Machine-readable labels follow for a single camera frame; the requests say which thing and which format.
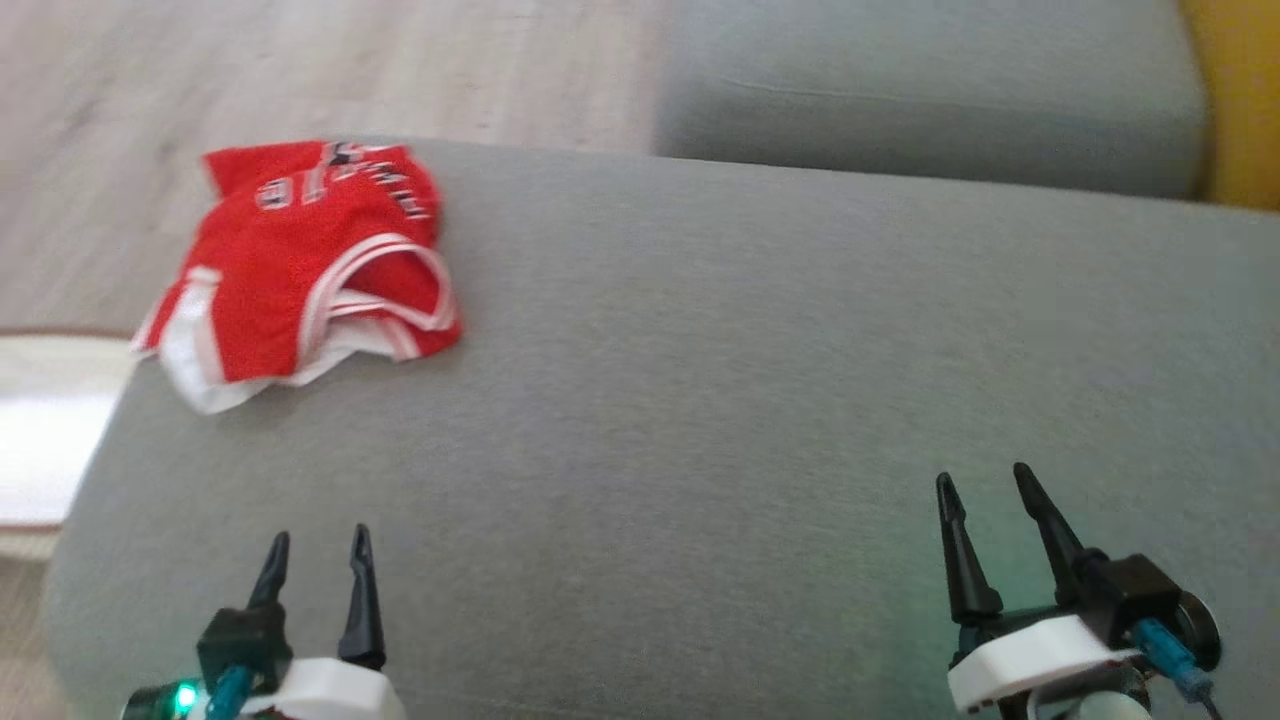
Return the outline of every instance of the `sofa cushion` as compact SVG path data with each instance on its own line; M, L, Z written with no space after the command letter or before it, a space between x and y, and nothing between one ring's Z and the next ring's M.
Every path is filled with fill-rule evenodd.
M1014 460L1204 598L1222 706L1268 716L1280 218L415 147L467 336L211 418L138 368L49 579L87 717L195 671L280 529L289 639L332 655L358 521L410 717L951 717L933 479L1027 607L1052 579Z
M1176 0L691 0L657 150L1184 196L1204 97Z

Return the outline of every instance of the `green led light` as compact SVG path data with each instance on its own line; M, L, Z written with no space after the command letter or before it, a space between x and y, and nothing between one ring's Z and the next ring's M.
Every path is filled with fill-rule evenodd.
M178 685L178 691L173 693L173 708L182 715L186 715L196 706L196 685L183 683Z

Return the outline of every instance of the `blue cable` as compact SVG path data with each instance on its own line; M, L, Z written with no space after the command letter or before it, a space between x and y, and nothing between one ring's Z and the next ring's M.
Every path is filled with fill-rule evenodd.
M1179 642L1160 620L1138 620L1129 630L1130 639L1157 670L1178 687L1183 700L1190 703L1210 701L1213 679L1196 666L1196 656Z
M236 720L253 689L253 671L243 665L232 665L218 678L209 696L206 720Z

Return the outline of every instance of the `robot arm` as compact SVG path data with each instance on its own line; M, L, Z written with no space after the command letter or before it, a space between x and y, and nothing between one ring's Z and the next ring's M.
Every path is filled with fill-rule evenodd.
M951 619L960 625L947 674L956 710L996 706L1004 720L1149 720L1146 683L1162 674L1219 719L1208 671L1222 646L1208 609L1143 555L1111 560L1085 548L1032 469L1019 462L1014 477L1056 587L1053 605L1007 612L982 571L951 477L937 479Z
M280 588L289 534L271 543L243 610L224 607L196 643L201 678L133 693L122 720L404 720L390 680L369 528L351 547L355 584L338 657L294 660Z

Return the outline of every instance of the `yellow cushion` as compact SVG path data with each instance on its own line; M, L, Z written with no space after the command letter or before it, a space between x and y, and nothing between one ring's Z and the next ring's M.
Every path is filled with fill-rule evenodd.
M1280 0L1183 0L1213 101L1208 197L1280 210Z

